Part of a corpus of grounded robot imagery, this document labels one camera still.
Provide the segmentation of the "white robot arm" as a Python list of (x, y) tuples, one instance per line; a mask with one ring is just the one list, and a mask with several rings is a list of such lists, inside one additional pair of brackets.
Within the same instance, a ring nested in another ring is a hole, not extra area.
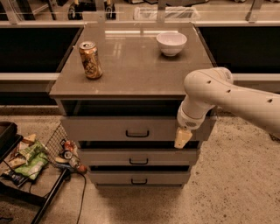
[(234, 84), (225, 67), (190, 72), (184, 80), (185, 99), (178, 113), (174, 147), (182, 149), (192, 131), (204, 122), (207, 112), (218, 106), (280, 137), (280, 95)]

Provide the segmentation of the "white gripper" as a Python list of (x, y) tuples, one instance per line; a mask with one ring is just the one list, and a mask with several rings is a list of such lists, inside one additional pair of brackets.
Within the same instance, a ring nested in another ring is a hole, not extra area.
[(204, 122), (208, 106), (205, 103), (183, 100), (178, 108), (177, 121), (181, 128), (177, 128), (174, 147), (183, 149), (192, 138), (190, 130), (196, 130)]

